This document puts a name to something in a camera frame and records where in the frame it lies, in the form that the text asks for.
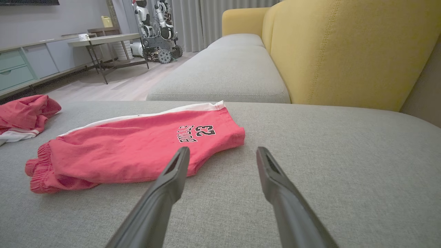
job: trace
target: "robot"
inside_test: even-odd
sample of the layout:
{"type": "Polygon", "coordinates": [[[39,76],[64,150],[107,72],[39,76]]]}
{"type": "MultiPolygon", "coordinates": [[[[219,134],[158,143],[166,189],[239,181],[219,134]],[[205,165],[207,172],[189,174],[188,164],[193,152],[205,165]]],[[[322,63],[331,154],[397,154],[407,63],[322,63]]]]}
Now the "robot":
{"type": "Polygon", "coordinates": [[[147,0],[133,0],[133,6],[141,35],[144,58],[167,64],[172,59],[181,57],[182,48],[176,45],[178,37],[173,26],[170,5],[165,0],[158,0],[154,6],[159,32],[156,32],[150,23],[150,13],[146,8],[147,0]]]}

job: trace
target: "sofa seat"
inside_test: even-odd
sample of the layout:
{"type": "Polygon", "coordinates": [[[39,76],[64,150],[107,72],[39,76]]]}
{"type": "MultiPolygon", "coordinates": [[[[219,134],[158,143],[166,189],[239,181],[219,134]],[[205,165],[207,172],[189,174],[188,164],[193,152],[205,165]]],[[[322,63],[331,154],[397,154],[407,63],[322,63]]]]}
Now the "sofa seat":
{"type": "Polygon", "coordinates": [[[202,50],[154,85],[147,100],[291,103],[277,68],[261,46],[202,50]]]}
{"type": "MultiPolygon", "coordinates": [[[[0,146],[1,247],[104,247],[151,183],[37,195],[29,190],[26,161],[68,130],[187,104],[63,104],[40,135],[0,146]]],[[[225,104],[245,128],[245,145],[215,154],[187,178],[164,248],[280,247],[260,185],[258,146],[271,151],[341,248],[441,247],[440,128],[384,110],[225,104]]]]}
{"type": "Polygon", "coordinates": [[[257,34],[230,34],[211,43],[208,48],[252,45],[265,47],[262,39],[257,34]]]}

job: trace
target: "clothing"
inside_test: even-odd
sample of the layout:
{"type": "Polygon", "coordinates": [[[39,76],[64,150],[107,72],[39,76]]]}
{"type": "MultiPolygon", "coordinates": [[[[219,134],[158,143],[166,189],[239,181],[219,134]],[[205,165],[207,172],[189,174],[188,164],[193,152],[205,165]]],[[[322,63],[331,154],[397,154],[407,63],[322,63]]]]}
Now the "clothing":
{"type": "Polygon", "coordinates": [[[43,144],[25,170],[35,193],[151,181],[180,147],[187,146],[187,176],[193,176],[213,154],[243,145],[244,138],[244,129],[236,125],[223,101],[193,104],[71,130],[43,144]]]}
{"type": "Polygon", "coordinates": [[[0,146],[37,136],[61,106],[47,95],[34,95],[0,105],[0,146]]]}

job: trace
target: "yellow upholstery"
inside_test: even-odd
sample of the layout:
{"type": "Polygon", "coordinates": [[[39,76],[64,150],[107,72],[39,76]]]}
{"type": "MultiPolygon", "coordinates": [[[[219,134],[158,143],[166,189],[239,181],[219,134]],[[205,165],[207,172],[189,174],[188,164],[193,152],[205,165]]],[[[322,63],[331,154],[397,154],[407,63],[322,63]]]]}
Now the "yellow upholstery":
{"type": "Polygon", "coordinates": [[[222,36],[257,34],[262,37],[263,18],[269,8],[230,9],[222,14],[222,36]]]}
{"type": "Polygon", "coordinates": [[[268,53],[271,53],[271,40],[273,38],[274,18],[276,17],[277,10],[279,10],[279,8],[282,7],[283,5],[284,2],[280,2],[272,6],[265,13],[265,17],[263,19],[262,41],[268,53]]]}
{"type": "Polygon", "coordinates": [[[265,17],[262,39],[292,103],[399,111],[441,31],[440,0],[278,5],[265,17]]]}

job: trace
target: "white trim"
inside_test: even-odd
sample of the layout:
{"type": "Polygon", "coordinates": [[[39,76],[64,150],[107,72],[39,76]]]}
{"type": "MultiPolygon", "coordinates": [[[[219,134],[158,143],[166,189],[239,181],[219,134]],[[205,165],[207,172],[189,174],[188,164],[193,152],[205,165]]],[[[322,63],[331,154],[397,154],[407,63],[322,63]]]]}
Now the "white trim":
{"type": "Polygon", "coordinates": [[[215,111],[215,110],[220,110],[223,108],[225,108],[224,101],[217,102],[216,104],[211,104],[211,103],[207,102],[207,103],[197,103],[197,104],[181,106],[181,107],[177,107],[174,109],[170,109],[170,110],[166,110],[166,111],[163,111],[160,113],[154,113],[154,114],[140,114],[140,115],[128,115],[128,116],[114,117],[114,118],[110,118],[110,119],[106,119],[106,120],[99,120],[99,121],[90,123],[84,127],[72,129],[64,134],[58,135],[58,137],[68,135],[73,131],[77,131],[77,130],[80,130],[83,128],[96,127],[96,126],[103,125],[103,124],[110,123],[110,122],[114,122],[114,121],[128,120],[128,119],[149,117],[149,116],[157,116],[157,115],[163,115],[163,114],[167,114],[167,113],[176,113],[176,112],[182,112],[182,111],[215,111]]]}
{"type": "Polygon", "coordinates": [[[30,139],[37,136],[38,130],[26,130],[20,128],[10,128],[6,132],[0,134],[0,146],[7,142],[16,142],[23,139],[30,139]]]}

